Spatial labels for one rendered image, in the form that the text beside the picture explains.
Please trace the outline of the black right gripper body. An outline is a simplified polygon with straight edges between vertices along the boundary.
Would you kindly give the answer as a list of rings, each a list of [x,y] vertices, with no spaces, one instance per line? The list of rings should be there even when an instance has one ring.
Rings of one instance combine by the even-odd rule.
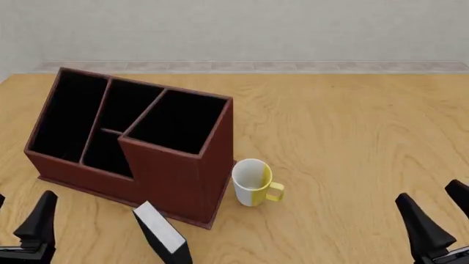
[[[435,259],[422,257],[413,264],[469,264],[469,246],[451,250],[448,254]]]

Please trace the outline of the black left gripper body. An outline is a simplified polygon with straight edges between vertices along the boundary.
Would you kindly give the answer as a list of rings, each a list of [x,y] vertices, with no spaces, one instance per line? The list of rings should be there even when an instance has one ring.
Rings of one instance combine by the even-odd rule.
[[[0,264],[51,264],[55,251],[54,243],[41,243],[35,248],[0,246]]]

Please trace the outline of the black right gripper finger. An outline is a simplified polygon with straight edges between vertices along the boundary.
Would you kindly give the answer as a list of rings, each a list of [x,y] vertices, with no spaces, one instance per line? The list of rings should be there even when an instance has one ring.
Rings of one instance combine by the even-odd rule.
[[[469,186],[459,180],[452,180],[445,187],[446,193],[469,218]]]
[[[448,254],[447,248],[455,243],[455,237],[438,226],[407,193],[395,199],[405,224],[413,259],[437,259]]]

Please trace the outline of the black book with white pages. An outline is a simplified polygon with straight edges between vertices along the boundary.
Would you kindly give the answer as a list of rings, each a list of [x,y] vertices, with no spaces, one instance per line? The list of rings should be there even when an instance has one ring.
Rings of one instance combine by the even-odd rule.
[[[133,210],[144,237],[165,264],[193,264],[188,242],[148,201]]]

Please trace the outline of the red-brown desk caddy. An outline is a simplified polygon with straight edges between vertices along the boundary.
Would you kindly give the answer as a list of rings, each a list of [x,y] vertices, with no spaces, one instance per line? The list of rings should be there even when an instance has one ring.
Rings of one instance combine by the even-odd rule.
[[[229,96],[61,67],[24,152],[41,180],[211,228],[233,125]]]

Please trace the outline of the white and yellow mug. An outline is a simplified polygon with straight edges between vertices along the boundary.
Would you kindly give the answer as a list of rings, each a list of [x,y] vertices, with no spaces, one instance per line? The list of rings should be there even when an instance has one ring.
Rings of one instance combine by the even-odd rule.
[[[271,168],[255,158],[234,165],[232,182],[237,199],[244,206],[258,206],[265,200],[280,202],[284,197],[284,185],[273,182]]]

